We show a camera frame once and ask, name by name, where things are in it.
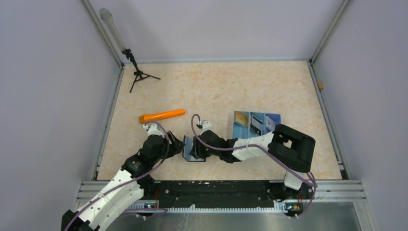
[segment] white tube on tripod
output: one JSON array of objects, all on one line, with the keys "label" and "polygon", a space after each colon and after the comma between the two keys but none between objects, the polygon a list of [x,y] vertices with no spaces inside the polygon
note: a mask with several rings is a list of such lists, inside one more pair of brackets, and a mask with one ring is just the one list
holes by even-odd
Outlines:
[{"label": "white tube on tripod", "polygon": [[117,31],[117,28],[114,24],[114,19],[112,18],[112,14],[109,12],[109,10],[106,8],[100,9],[99,16],[101,17],[102,21],[106,24],[109,31],[111,32],[120,51],[126,50],[125,43],[123,42],[122,37],[120,37],[119,31]]}]

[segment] white wall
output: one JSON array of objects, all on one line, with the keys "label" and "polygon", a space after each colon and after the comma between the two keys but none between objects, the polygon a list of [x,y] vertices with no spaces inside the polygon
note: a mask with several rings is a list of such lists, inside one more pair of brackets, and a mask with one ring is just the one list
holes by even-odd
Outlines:
[{"label": "white wall", "polygon": [[146,63],[308,59],[342,0],[91,3],[111,11],[125,44]]},{"label": "white wall", "polygon": [[408,1],[354,1],[317,73],[381,230],[406,230]]},{"label": "white wall", "polygon": [[59,230],[118,67],[78,0],[1,1],[0,35],[0,230]]}]

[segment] orange cylinder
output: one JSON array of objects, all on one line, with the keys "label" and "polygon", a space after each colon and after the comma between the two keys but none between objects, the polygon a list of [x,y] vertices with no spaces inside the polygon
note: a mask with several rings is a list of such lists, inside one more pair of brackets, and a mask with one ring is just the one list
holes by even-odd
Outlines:
[{"label": "orange cylinder", "polygon": [[139,121],[141,124],[144,124],[149,121],[156,121],[156,120],[161,120],[161,119],[167,119],[171,117],[176,117],[176,116],[181,116],[185,114],[186,111],[184,109],[177,109],[173,111],[168,111],[168,112],[160,112],[156,114],[144,114],[139,116]]}]

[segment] beige marbled tabletop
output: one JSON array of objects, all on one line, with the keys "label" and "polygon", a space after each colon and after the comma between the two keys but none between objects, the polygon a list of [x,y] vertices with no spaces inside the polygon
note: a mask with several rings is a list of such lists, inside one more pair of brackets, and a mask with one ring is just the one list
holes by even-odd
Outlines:
[{"label": "beige marbled tabletop", "polygon": [[[110,180],[123,162],[147,138],[139,123],[142,114],[184,108],[186,114],[160,121],[180,140],[192,136],[191,116],[210,121],[214,132],[231,138],[234,111],[281,114],[282,123],[315,138],[312,169],[317,179],[341,179],[307,63],[235,62],[143,64],[148,78],[133,83],[134,67],[127,65],[98,174]],[[227,164],[217,157],[189,163],[181,154],[167,159],[151,174],[156,180],[281,180],[285,170],[269,157]]]}]

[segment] gray floor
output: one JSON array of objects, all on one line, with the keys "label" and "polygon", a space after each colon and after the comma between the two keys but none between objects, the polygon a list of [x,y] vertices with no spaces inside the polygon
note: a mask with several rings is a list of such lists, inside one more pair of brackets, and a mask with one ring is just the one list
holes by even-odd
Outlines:
[{"label": "gray floor", "polygon": [[283,214],[165,214],[116,220],[108,231],[359,231],[352,203],[314,203],[299,220]]}]

